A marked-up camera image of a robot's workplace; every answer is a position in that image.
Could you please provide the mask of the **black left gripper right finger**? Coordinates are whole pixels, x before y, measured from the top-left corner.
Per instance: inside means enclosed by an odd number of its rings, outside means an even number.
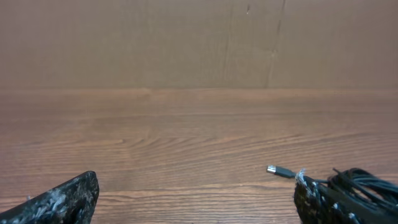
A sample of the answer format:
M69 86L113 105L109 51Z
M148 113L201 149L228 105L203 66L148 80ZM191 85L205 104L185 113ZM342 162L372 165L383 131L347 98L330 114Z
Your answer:
M397 185L363 169L315 180L295 176L294 204L302 223L397 224Z

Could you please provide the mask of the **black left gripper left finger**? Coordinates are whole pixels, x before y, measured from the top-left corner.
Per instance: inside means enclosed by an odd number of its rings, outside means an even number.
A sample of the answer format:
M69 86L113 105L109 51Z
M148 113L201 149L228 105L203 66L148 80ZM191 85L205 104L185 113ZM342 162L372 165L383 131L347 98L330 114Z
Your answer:
M99 192L89 170L2 212L1 224L90 224Z

